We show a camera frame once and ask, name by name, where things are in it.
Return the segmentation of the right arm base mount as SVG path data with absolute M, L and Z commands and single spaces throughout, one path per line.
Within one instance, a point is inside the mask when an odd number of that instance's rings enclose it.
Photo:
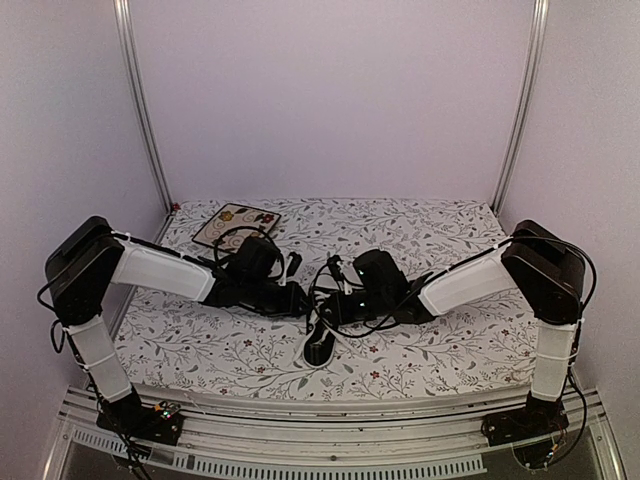
M 562 400 L 543 401 L 528 395 L 523 407 L 484 416 L 480 431 L 490 446 L 544 437 L 541 441 L 512 449 L 516 461 L 522 467 L 529 471 L 539 471 L 548 469 L 568 456 L 577 446 L 585 426 L 586 411 L 583 411 L 583 421 L 577 438 L 561 454 L 560 450 L 569 427 Z

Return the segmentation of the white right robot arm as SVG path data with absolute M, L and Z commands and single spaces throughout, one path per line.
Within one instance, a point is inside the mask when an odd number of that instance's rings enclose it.
M 518 412 L 517 427 L 537 436 L 554 422 L 576 334 L 597 285 L 595 264 L 584 250 L 524 220 L 498 244 L 414 281 L 381 250 L 362 254 L 354 268 L 362 290 L 337 291 L 318 308 L 320 322 L 332 329 L 386 317 L 400 324 L 427 323 L 475 300 L 519 290 L 539 332 L 527 406 Z

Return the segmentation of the black canvas sneaker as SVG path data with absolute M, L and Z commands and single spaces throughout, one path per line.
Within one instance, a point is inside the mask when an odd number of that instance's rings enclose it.
M 336 338 L 323 323 L 316 323 L 303 345 L 303 360 L 312 368 L 328 365 L 334 356 Z

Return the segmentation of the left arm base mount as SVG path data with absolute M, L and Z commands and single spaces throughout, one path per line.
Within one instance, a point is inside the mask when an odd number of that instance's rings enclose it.
M 122 399 L 107 402 L 96 424 L 123 437 L 176 446 L 184 420 L 179 404 L 161 401 L 154 406 L 144 406 L 136 399 Z

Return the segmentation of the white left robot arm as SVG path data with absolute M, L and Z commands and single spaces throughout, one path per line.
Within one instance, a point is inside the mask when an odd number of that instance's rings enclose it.
M 148 426 L 148 412 L 117 357 L 102 318 L 111 285 L 132 285 L 181 296 L 205 306 L 239 307 L 263 317 L 300 317 L 310 310 L 292 277 L 301 257 L 284 255 L 268 234 L 248 230 L 225 257 L 192 257 L 113 230 L 100 216 L 87 219 L 45 262 L 45 291 L 81 367 L 109 403 L 111 419 L 128 434 Z

